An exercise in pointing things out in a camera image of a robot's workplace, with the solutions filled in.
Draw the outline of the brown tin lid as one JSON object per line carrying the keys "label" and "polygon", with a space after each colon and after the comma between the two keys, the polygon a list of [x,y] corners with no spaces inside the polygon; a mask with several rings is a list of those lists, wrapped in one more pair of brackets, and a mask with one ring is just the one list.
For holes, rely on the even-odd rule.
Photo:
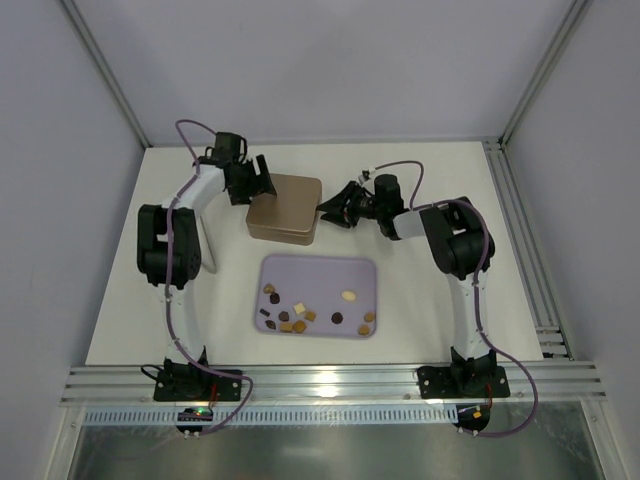
{"label": "brown tin lid", "polygon": [[317,218],[317,206],[321,203],[322,183],[313,177],[273,174],[271,179],[277,196],[255,197],[246,218],[253,221],[283,224],[295,230],[308,229]]}

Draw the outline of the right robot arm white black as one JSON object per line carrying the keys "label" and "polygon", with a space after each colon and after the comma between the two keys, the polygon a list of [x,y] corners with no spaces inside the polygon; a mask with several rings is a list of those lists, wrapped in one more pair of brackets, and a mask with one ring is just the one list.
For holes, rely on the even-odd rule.
{"label": "right robot arm white black", "polygon": [[484,290],[495,245],[486,223],[466,197],[418,209],[405,206],[397,177],[384,174],[374,190],[351,181],[317,207],[321,219],[345,229],[364,218],[377,222],[392,241],[427,240],[436,267],[448,280],[454,320],[451,362],[417,370],[421,397],[479,398],[496,378],[497,352],[490,345],[482,316]]}

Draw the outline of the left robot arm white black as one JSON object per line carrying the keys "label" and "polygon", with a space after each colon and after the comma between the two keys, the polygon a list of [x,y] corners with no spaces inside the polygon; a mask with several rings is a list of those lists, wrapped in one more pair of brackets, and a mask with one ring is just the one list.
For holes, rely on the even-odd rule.
{"label": "left robot arm white black", "polygon": [[194,157],[190,177],[171,198],[138,211],[136,263],[161,298],[169,336],[155,377],[157,402],[241,398],[243,373],[209,365],[195,301],[195,280],[202,269],[198,222],[222,193],[233,205],[276,193],[265,158],[249,158],[247,140],[231,132],[216,133],[213,145]]}

